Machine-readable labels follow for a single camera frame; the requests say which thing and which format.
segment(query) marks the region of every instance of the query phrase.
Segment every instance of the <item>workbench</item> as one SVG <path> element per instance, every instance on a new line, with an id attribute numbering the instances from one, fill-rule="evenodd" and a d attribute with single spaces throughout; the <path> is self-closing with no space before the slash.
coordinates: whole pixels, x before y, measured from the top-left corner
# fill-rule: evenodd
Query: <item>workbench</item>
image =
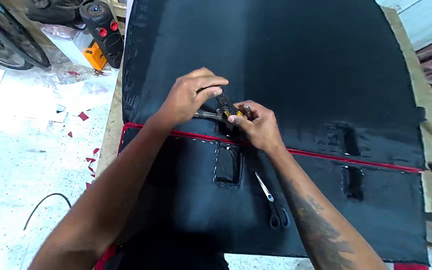
<path id="1" fill-rule="evenodd" d="M 426 112 L 426 122 L 422 124 L 421 135 L 424 144 L 425 161 L 432 162 L 432 90 L 426 83 L 424 74 L 421 70 L 416 54 L 411 46 L 411 43 L 405 33 L 404 27 L 399 20 L 395 10 L 384 8 L 382 10 L 391 25 L 393 33 L 403 52 L 407 69 L 411 76 L 412 88 L 416 104 L 419 107 L 424 107 Z M 114 92 L 108 121 L 101 149 L 101 156 L 98 162 L 96 178 L 104 171 L 104 169 L 116 158 L 119 145 L 121 142 L 121 134 L 123 128 L 122 115 L 122 68 L 118 76 L 116 89 Z M 422 173 L 422 183 L 424 189 L 425 211 L 432 212 L 432 173 L 425 170 Z"/>

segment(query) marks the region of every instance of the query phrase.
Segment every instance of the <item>scissors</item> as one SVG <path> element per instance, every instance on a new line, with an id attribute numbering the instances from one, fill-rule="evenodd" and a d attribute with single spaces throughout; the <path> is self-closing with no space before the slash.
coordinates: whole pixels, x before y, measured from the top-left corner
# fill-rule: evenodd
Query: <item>scissors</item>
<path id="1" fill-rule="evenodd" d="M 269 201 L 269 209 L 271 210 L 271 214 L 269 215 L 269 227 L 276 229 L 276 228 L 288 228 L 290 226 L 290 217 L 288 213 L 286 212 L 286 209 L 279 205 L 279 207 L 275 203 L 275 199 L 271 193 L 269 193 L 269 190 L 261 180 L 261 177 L 259 177 L 259 174 L 255 172 L 256 177 L 258 178 L 259 184 L 262 187 L 262 190 L 264 191 L 264 194 L 266 194 L 266 198 Z"/>

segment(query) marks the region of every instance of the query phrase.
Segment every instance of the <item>hand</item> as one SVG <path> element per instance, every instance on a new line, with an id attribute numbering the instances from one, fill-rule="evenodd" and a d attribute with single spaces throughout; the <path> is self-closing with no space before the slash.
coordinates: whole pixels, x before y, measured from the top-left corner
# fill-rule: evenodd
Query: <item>hand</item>
<path id="1" fill-rule="evenodd" d="M 215 76 L 209 69 L 202 67 L 176 79 L 163 105 L 155 114 L 172 127 L 191 120 L 195 112 L 208 99 L 221 95 L 219 87 L 229 81 Z"/>
<path id="2" fill-rule="evenodd" d="M 248 135 L 251 144 L 267 154 L 286 149 L 279 133 L 274 112 L 252 100 L 234 104 L 241 111 L 243 111 L 244 105 L 250 106 L 250 112 L 255 119 L 250 121 L 245 116 L 231 115 L 227 118 L 228 121 L 239 125 Z"/>

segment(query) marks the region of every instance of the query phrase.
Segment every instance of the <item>red knob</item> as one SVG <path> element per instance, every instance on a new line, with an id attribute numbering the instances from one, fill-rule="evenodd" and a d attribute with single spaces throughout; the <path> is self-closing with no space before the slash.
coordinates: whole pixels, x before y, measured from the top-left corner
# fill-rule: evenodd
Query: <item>red knob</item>
<path id="1" fill-rule="evenodd" d="M 96 28 L 97 33 L 103 38 L 108 35 L 108 31 L 103 27 Z"/>
<path id="2" fill-rule="evenodd" d="M 111 30 L 116 31 L 118 29 L 118 23 L 115 22 L 114 20 L 109 24 L 109 27 L 111 28 Z"/>

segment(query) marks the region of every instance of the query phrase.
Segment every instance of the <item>rectangular cutout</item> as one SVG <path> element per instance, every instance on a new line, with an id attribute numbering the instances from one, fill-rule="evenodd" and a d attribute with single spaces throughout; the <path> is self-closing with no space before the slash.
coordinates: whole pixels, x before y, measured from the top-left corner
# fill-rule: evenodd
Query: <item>rectangular cutout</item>
<path id="1" fill-rule="evenodd" d="M 338 124 L 336 129 L 339 146 L 343 153 L 348 156 L 360 156 L 354 128 L 347 124 Z"/>
<path id="2" fill-rule="evenodd" d="M 225 186 L 239 186 L 243 170 L 242 159 L 238 146 L 220 143 L 216 152 L 214 182 Z"/>
<path id="3" fill-rule="evenodd" d="M 344 166 L 343 168 L 343 192 L 348 199 L 362 201 L 364 199 L 361 184 L 363 173 L 360 168 Z"/>

